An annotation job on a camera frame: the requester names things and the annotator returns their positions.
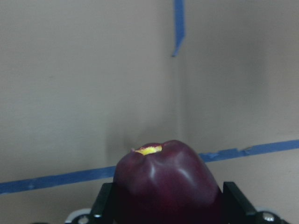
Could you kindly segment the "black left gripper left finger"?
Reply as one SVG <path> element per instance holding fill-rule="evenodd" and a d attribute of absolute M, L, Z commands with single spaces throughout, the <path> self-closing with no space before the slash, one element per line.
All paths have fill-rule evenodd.
<path fill-rule="evenodd" d="M 113 218 L 113 183 L 104 183 L 91 209 L 94 218 Z"/>

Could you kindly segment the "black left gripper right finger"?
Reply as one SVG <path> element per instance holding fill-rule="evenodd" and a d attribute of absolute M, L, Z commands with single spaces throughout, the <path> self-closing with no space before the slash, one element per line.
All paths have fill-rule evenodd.
<path fill-rule="evenodd" d="M 223 195 L 228 216 L 254 216 L 256 209 L 235 182 L 223 183 Z"/>

